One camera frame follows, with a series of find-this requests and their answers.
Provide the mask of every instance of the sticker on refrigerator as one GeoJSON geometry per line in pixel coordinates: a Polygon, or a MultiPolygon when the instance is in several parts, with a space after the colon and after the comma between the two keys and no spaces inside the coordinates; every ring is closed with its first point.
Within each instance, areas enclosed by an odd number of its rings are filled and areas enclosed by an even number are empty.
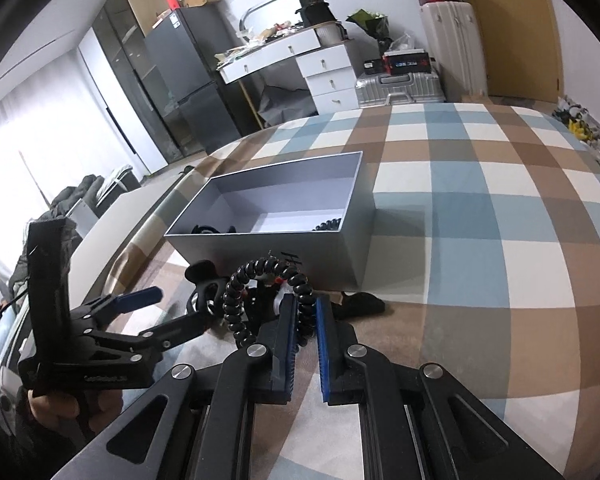
{"type": "Polygon", "coordinates": [[[171,23],[173,23],[173,28],[178,28],[180,26],[180,20],[175,12],[170,14],[169,19],[171,20],[171,23]]]}

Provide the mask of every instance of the person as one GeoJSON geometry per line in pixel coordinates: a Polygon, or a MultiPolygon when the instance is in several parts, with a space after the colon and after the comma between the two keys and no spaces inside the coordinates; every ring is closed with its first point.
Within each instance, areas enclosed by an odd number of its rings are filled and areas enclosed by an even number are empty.
{"type": "MultiPolygon", "coordinates": [[[[98,434],[122,411],[122,391],[98,394],[99,412],[91,416],[89,427],[98,434]]],[[[49,480],[78,451],[59,431],[63,420],[75,419],[79,408],[75,397],[51,392],[34,397],[20,388],[16,409],[8,412],[7,428],[0,413],[0,480],[49,480]]]]}

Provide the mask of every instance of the metal screw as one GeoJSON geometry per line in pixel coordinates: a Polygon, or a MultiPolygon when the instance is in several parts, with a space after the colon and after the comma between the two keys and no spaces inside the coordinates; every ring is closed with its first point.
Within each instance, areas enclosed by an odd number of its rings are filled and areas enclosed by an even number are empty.
{"type": "Polygon", "coordinates": [[[427,365],[424,367],[424,374],[429,379],[439,379],[443,374],[442,367],[437,364],[427,365]]]}
{"type": "Polygon", "coordinates": [[[186,379],[191,375],[191,367],[189,365],[175,365],[171,369],[171,377],[174,379],[186,379]]]}
{"type": "Polygon", "coordinates": [[[247,354],[250,357],[261,357],[266,353],[267,353],[267,347],[264,345],[261,345],[259,343],[256,343],[255,345],[251,345],[249,348],[247,348],[247,354]]]}
{"type": "Polygon", "coordinates": [[[347,348],[347,354],[351,357],[364,357],[366,355],[366,347],[362,345],[351,345],[347,348]]]}

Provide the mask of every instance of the ceiling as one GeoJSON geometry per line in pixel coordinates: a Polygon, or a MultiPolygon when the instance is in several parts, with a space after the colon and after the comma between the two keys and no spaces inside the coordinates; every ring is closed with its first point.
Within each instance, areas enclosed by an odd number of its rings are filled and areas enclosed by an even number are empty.
{"type": "Polygon", "coordinates": [[[106,0],[52,0],[0,63],[0,100],[31,74],[75,48],[106,0]]]}

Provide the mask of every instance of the black jacket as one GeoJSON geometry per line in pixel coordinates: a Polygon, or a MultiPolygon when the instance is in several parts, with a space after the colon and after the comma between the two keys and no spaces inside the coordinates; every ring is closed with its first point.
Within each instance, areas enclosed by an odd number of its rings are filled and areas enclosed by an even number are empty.
{"type": "Polygon", "coordinates": [[[16,439],[4,430],[0,415],[0,480],[49,480],[74,456],[74,444],[33,418],[23,388],[15,411],[7,420],[16,439]]]}

